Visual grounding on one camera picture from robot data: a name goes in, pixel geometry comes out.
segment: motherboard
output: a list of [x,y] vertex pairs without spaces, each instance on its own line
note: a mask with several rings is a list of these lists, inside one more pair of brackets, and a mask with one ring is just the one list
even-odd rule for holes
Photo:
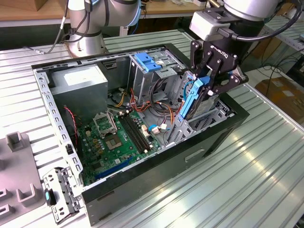
[[160,150],[138,113],[106,113],[78,128],[85,186]]

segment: wooden shelf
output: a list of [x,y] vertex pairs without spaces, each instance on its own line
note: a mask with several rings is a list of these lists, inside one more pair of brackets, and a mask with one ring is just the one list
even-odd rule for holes
[[194,13],[203,9],[190,2],[183,5],[176,5],[171,0],[147,2],[147,14]]
[[[193,3],[176,5],[171,0],[165,2],[150,1],[147,3],[147,14],[194,13],[202,10]],[[58,0],[48,0],[39,11],[22,10],[13,7],[0,6],[0,21],[61,19],[64,10]]]

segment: aluminum extrusion table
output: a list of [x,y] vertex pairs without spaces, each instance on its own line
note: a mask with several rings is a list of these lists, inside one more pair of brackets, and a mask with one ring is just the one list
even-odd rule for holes
[[[171,42],[189,57],[190,40],[172,30],[105,43],[117,51]],[[0,52],[0,137],[26,132],[40,177],[66,162],[30,65],[68,58],[63,45],[48,55]],[[229,94],[250,116],[214,154],[95,227],[293,227],[304,213],[304,129],[248,85]],[[2,228],[45,225],[56,227],[46,204]],[[84,209],[58,227],[89,227]]]
[[[288,21],[289,19],[284,16],[276,16],[265,24],[264,30],[267,33],[273,32],[281,28],[281,26],[286,24]],[[280,33],[279,35],[276,35],[275,37],[290,47],[294,48],[295,50],[299,51],[304,48],[304,42],[300,40],[301,34],[304,34],[304,22],[296,22],[286,31]]]

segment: open computer tower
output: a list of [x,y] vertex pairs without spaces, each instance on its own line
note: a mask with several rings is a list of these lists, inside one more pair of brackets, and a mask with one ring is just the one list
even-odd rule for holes
[[213,153],[247,118],[223,93],[179,121],[188,65],[166,44],[33,66],[67,162],[43,177],[57,224],[81,207],[91,225],[105,219]]

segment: cardboard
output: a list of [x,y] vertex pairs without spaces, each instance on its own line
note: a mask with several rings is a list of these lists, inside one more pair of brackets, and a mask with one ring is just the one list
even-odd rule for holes
[[47,0],[0,0],[0,5],[23,10],[38,11]]
[[[269,79],[263,80],[255,88],[266,95],[268,82]],[[271,79],[267,98],[299,124],[304,123],[304,93],[288,79],[285,77]]]

